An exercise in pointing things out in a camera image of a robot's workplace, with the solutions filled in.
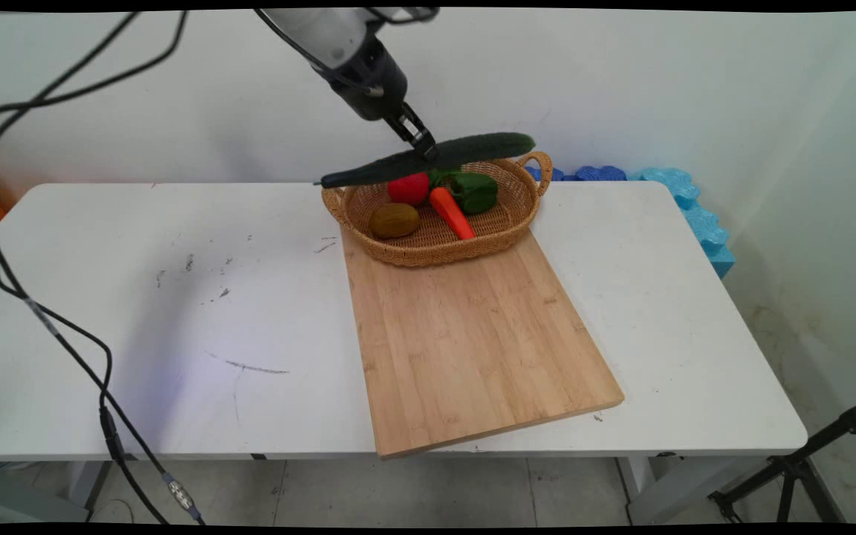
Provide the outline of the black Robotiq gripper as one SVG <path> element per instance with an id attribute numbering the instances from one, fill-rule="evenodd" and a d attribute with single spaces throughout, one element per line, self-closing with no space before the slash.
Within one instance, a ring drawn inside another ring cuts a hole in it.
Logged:
<path id="1" fill-rule="evenodd" d="M 320 47 L 326 70 L 318 74 L 361 119 L 384 120 L 425 161 L 438 157 L 437 142 L 407 104 L 408 80 L 374 35 Z"/>

